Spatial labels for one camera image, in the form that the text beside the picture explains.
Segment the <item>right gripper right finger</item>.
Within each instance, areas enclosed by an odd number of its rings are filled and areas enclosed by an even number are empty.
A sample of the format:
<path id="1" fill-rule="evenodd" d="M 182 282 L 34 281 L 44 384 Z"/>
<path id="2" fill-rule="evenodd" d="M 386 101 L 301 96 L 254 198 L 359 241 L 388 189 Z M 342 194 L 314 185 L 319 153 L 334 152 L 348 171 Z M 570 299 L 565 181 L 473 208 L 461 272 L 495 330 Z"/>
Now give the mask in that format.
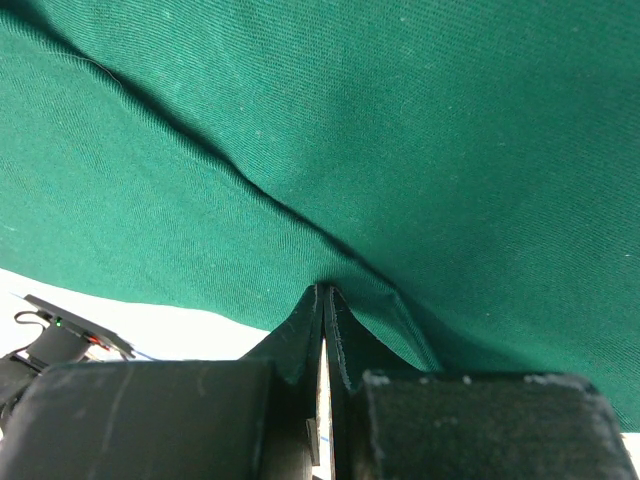
<path id="1" fill-rule="evenodd" d="M 556 372 L 426 373 L 323 290 L 338 479 L 634 479 L 608 400 Z"/>

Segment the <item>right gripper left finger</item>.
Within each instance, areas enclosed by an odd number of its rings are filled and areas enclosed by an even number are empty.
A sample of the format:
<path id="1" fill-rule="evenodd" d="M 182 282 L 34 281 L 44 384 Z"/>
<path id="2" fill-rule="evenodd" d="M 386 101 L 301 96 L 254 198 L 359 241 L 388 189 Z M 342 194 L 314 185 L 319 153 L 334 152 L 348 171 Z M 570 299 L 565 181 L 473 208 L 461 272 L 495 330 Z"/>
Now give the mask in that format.
<path id="1" fill-rule="evenodd" d="M 236 360 L 145 360 L 29 296 L 46 329 L 1 360 L 5 479 L 309 479 L 320 462 L 322 294 Z"/>

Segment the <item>green surgical cloth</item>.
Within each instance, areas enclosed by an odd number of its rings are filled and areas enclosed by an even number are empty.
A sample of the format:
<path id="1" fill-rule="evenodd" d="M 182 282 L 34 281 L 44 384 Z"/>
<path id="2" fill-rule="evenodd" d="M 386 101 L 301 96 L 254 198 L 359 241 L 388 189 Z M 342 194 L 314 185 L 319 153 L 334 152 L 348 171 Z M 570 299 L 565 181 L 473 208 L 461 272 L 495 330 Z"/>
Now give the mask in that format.
<path id="1" fill-rule="evenodd" d="M 5 1 L 1 265 L 414 365 L 588 377 L 639 428 L 635 1 Z"/>

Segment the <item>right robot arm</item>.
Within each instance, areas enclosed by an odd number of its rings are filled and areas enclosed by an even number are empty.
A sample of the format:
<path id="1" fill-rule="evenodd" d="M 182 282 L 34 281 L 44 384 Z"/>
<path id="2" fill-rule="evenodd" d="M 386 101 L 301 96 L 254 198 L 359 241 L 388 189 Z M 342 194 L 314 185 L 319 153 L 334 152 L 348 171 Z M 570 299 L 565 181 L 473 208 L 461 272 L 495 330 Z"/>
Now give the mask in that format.
<path id="1" fill-rule="evenodd" d="M 47 322 L 1 360 L 5 479 L 308 479 L 319 371 L 337 479 L 633 479 L 586 379 L 422 372 L 329 285 L 231 361 L 138 361 L 114 332 L 30 298 Z"/>

